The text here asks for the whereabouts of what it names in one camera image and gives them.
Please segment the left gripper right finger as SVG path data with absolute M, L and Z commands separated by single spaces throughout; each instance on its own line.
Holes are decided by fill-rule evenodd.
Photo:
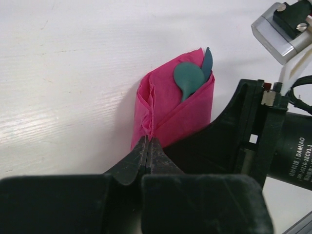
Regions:
M 262 188 L 238 174 L 187 175 L 149 145 L 151 172 L 141 180 L 144 234 L 271 234 Z

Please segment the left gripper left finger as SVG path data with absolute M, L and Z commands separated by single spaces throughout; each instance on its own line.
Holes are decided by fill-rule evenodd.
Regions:
M 3 234 L 105 234 L 139 207 L 149 141 L 97 175 L 13 176 L 0 181 Z

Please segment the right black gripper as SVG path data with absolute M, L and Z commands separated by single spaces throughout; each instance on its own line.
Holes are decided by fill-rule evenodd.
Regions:
M 167 146 L 188 174 L 246 174 L 312 188 L 312 118 L 288 111 L 280 83 L 243 79 L 223 112 L 200 131 Z

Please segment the teal plastic spoon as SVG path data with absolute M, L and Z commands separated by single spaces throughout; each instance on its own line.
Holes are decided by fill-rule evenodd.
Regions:
M 182 91 L 181 102 L 184 102 L 205 83 L 203 71 L 199 66 L 191 62 L 178 64 L 174 69 L 173 76 L 176 85 Z

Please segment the pink paper napkin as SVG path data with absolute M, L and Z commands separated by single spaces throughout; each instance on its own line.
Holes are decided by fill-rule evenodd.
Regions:
M 215 78 L 211 75 L 194 94 L 185 101 L 174 81 L 174 69 L 182 62 L 201 67 L 202 48 L 179 55 L 150 71 L 141 80 L 135 100 L 134 128 L 131 148 L 144 136 L 156 137 L 162 147 L 181 140 L 211 122 Z

